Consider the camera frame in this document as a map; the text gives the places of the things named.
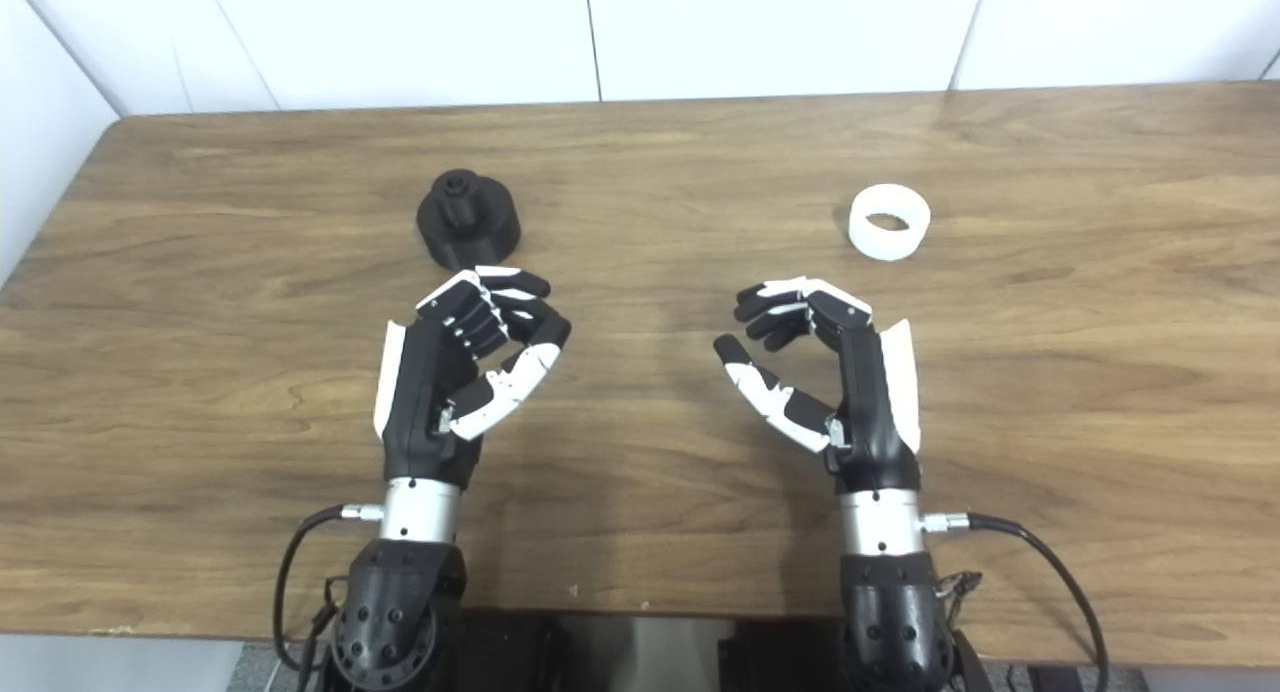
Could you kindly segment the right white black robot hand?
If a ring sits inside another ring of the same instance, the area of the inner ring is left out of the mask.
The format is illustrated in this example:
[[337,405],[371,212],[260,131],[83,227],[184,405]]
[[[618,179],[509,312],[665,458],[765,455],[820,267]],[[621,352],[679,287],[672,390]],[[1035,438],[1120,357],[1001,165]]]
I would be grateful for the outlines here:
[[838,492],[922,489],[919,434],[893,402],[887,365],[888,333],[874,327],[870,304],[823,279],[771,279],[736,292],[733,318],[745,335],[777,353],[800,336],[835,350],[842,397],[838,405],[782,382],[756,365],[737,336],[713,347],[730,381],[771,427],[814,452]]

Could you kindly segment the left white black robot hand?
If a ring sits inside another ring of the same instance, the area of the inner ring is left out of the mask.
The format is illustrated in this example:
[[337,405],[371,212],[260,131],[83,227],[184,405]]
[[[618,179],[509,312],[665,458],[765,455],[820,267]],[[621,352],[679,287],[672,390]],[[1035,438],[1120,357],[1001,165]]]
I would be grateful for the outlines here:
[[572,331],[549,295],[534,272],[479,265],[424,297],[408,326],[388,324],[372,414],[387,481],[468,487],[484,434],[547,379]]

